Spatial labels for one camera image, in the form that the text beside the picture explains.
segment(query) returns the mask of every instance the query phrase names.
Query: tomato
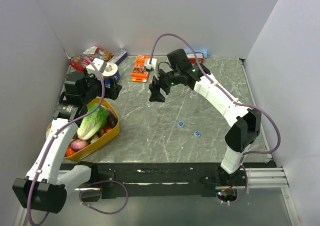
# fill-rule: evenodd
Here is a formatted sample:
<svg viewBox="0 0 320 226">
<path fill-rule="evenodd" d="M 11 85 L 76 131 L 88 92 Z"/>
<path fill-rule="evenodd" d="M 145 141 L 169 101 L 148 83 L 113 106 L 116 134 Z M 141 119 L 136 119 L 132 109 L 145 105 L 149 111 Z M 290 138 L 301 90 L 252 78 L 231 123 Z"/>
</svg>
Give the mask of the tomato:
<svg viewBox="0 0 320 226">
<path fill-rule="evenodd" d="M 68 149 L 66 150 L 65 154 L 67 157 L 70 157 L 71 155 L 74 155 L 76 152 L 72 150 L 70 146 L 68 146 Z"/>
</svg>

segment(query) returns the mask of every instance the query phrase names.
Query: onion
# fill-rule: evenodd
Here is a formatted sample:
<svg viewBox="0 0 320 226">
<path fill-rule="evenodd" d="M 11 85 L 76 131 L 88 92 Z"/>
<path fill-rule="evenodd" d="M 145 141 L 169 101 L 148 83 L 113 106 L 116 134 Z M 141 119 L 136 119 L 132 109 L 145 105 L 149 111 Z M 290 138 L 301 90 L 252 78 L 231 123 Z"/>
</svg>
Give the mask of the onion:
<svg viewBox="0 0 320 226">
<path fill-rule="evenodd" d="M 89 144 L 87 141 L 76 139 L 70 144 L 70 147 L 72 148 L 73 151 L 78 152 L 84 149 L 85 147 L 87 147 L 88 145 Z"/>
</svg>

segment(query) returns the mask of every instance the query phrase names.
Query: orange box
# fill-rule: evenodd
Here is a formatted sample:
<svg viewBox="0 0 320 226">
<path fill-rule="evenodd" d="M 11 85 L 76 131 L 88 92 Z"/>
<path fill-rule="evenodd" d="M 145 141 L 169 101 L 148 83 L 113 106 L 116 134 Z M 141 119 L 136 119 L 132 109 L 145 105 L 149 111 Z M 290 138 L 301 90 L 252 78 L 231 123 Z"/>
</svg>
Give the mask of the orange box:
<svg viewBox="0 0 320 226">
<path fill-rule="evenodd" d="M 150 58 L 146 55 L 138 55 L 132 70 L 131 81 L 133 82 L 147 82 L 149 72 L 145 70 L 145 61 Z"/>
</svg>

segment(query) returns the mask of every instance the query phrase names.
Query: cabbage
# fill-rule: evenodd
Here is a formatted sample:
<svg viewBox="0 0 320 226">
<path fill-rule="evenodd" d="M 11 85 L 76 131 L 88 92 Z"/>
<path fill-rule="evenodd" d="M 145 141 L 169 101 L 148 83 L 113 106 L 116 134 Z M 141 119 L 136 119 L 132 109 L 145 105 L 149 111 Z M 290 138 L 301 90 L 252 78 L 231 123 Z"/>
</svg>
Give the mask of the cabbage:
<svg viewBox="0 0 320 226">
<path fill-rule="evenodd" d="M 88 107 L 88 112 L 92 111 L 97 104 L 98 103 L 92 103 Z M 96 132 L 106 125 L 108 116 L 108 109 L 99 106 L 99 108 L 96 109 L 92 114 L 82 120 L 77 131 L 78 138 L 82 140 L 88 140 L 91 138 Z"/>
</svg>

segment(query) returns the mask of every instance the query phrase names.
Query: red package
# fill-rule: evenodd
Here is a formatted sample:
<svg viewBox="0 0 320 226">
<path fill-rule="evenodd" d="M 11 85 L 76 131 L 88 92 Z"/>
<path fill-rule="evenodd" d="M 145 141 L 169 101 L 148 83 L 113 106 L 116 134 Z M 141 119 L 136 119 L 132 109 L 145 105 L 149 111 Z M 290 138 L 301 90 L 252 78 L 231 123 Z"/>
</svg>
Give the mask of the red package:
<svg viewBox="0 0 320 226">
<path fill-rule="evenodd" d="M 111 52 L 105 51 L 99 47 L 90 47 L 89 49 L 85 50 L 83 54 L 87 55 L 91 61 L 93 61 L 95 58 L 99 58 L 105 62 L 109 61 L 114 56 Z M 71 58 L 70 65 L 77 71 L 83 72 L 84 68 L 89 65 L 89 62 L 87 62 L 81 56 L 76 56 Z"/>
<path fill-rule="evenodd" d="M 186 56 L 188 57 L 189 61 L 193 64 L 196 63 L 196 58 L 193 53 L 187 53 Z M 196 53 L 196 57 L 198 58 L 200 63 L 203 63 L 205 60 L 203 53 Z"/>
</svg>

